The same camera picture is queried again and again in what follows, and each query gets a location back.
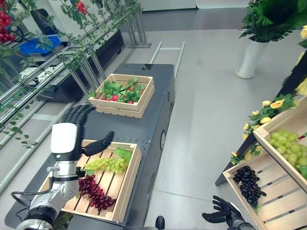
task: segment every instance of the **red grapes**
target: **red grapes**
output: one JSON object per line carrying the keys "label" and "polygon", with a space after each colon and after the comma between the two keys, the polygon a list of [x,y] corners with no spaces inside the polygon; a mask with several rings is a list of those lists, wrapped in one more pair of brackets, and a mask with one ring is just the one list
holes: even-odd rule
{"label": "red grapes", "polygon": [[77,7],[79,12],[83,13],[84,15],[87,14],[87,10],[85,8],[85,4],[83,3],[83,1],[76,3],[75,6]]}
{"label": "red grapes", "polygon": [[[0,9],[6,9],[4,0],[0,0]],[[6,43],[8,41],[15,41],[15,36],[10,35],[10,32],[5,29],[6,26],[11,24],[11,18],[6,14],[6,12],[0,10],[0,42]]]}
{"label": "red grapes", "polygon": [[106,210],[116,203],[116,199],[112,199],[108,195],[105,196],[104,190],[99,187],[99,184],[95,183],[95,175],[86,175],[84,179],[79,179],[79,191],[80,195],[88,195],[90,199],[90,207],[98,209],[98,211]]}

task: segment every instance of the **yellow rose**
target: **yellow rose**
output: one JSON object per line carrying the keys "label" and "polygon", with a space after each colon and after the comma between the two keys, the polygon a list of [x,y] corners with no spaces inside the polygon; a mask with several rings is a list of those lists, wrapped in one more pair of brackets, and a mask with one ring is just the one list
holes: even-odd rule
{"label": "yellow rose", "polygon": [[271,104],[271,101],[263,101],[262,102],[262,107],[264,108],[264,107],[267,107],[267,106],[269,106]]}
{"label": "yellow rose", "polygon": [[245,140],[246,138],[248,138],[248,134],[247,133],[243,133],[242,139]]}
{"label": "yellow rose", "polygon": [[261,151],[262,150],[262,146],[261,145],[258,145],[257,147],[256,147],[256,151]]}
{"label": "yellow rose", "polygon": [[257,115],[258,113],[259,113],[259,111],[256,110],[256,111],[253,111],[251,114],[254,116],[254,115]]}
{"label": "yellow rose", "polygon": [[249,123],[245,123],[245,125],[243,126],[244,130],[248,130],[249,129]]}
{"label": "yellow rose", "polygon": [[302,53],[298,56],[298,58],[297,58],[297,63],[296,63],[296,64],[298,64],[299,61],[302,59],[302,57],[304,56],[304,53],[305,53],[305,52],[302,52]]}
{"label": "yellow rose", "polygon": [[275,102],[273,102],[272,104],[270,104],[270,107],[271,107],[272,109],[278,109],[278,108],[282,107],[283,102],[284,102],[284,99],[279,100],[279,101],[275,101]]}
{"label": "yellow rose", "polygon": [[300,95],[307,95],[307,78],[305,78],[295,90]]}
{"label": "yellow rose", "polygon": [[251,151],[250,151],[250,150],[245,154],[244,158],[245,158],[247,161],[250,160],[250,158],[251,158]]}
{"label": "yellow rose", "polygon": [[260,120],[260,123],[261,124],[264,124],[264,123],[267,123],[267,122],[270,122],[271,121],[271,119],[268,117],[268,116],[266,116],[266,117],[264,117],[264,118],[262,118],[261,120]]}
{"label": "yellow rose", "polygon": [[307,25],[303,26],[303,29],[301,31],[301,37],[302,38],[307,38]]}
{"label": "yellow rose", "polygon": [[293,103],[295,104],[295,106],[294,106],[293,108],[298,107],[299,102],[298,102],[298,100],[297,100],[297,99],[294,99],[294,100],[293,100]]}
{"label": "yellow rose", "polygon": [[255,126],[252,126],[251,128],[252,128],[253,130],[255,130],[255,129],[259,128],[259,127],[260,127],[260,125],[255,125]]}

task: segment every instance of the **grape bunch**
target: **grape bunch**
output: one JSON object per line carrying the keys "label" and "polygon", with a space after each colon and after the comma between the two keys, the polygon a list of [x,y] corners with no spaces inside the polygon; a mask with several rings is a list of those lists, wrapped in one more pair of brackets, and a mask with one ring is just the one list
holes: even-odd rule
{"label": "grape bunch", "polygon": [[249,166],[238,169],[234,177],[234,181],[237,184],[242,182],[240,185],[242,196],[245,197],[253,208],[257,207],[258,199],[261,195],[266,196],[266,193],[261,191],[257,185],[257,181],[259,180],[260,178],[256,176],[255,171],[251,170]]}
{"label": "grape bunch", "polygon": [[83,13],[84,15],[87,14],[87,10],[85,8],[85,4],[83,3],[83,1],[76,3],[75,6],[77,7],[79,12]]}
{"label": "grape bunch", "polygon": [[271,133],[269,143],[292,165],[307,165],[307,147],[298,145],[297,133],[280,129]]}
{"label": "grape bunch", "polygon": [[113,157],[110,157],[98,158],[95,161],[86,163],[84,166],[86,169],[90,170],[105,170],[112,171],[117,174],[122,174],[124,170],[128,167],[128,164],[122,157],[119,157],[116,160]]}
{"label": "grape bunch", "polygon": [[[4,1],[0,0],[0,6],[3,7]],[[15,41],[15,36],[10,34],[8,30],[5,29],[6,26],[11,24],[11,18],[4,11],[0,11],[0,42],[6,43],[8,41]]]}
{"label": "grape bunch", "polygon": [[105,196],[104,190],[99,187],[99,184],[95,183],[95,175],[86,175],[84,179],[79,179],[79,191],[81,191],[80,196],[88,196],[90,201],[90,207],[98,209],[98,211],[106,210],[116,203],[116,199],[112,199],[108,195]]}

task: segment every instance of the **white vase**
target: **white vase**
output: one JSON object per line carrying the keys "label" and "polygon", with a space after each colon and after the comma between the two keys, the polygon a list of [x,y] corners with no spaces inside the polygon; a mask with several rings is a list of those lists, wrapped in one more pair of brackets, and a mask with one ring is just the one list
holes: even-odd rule
{"label": "white vase", "polygon": [[235,74],[238,77],[248,79],[255,76],[255,68],[257,67],[268,43],[269,42],[255,42],[249,39],[242,66],[235,71]]}

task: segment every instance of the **blue bin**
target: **blue bin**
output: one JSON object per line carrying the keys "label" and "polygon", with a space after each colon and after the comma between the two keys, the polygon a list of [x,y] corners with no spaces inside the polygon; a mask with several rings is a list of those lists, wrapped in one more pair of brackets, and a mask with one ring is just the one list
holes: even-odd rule
{"label": "blue bin", "polygon": [[[61,44],[61,41],[59,40],[59,37],[57,35],[49,36],[48,38],[52,42],[52,46],[50,47],[50,49],[42,49],[42,47],[37,48],[36,47],[37,43],[26,42],[26,43],[22,44],[21,46],[19,46],[20,51],[24,55],[37,54],[37,53],[46,54],[46,53],[49,53],[52,49],[54,49],[55,47],[57,47],[58,45]],[[38,40],[38,38],[34,38],[31,41],[38,42],[39,40]]]}

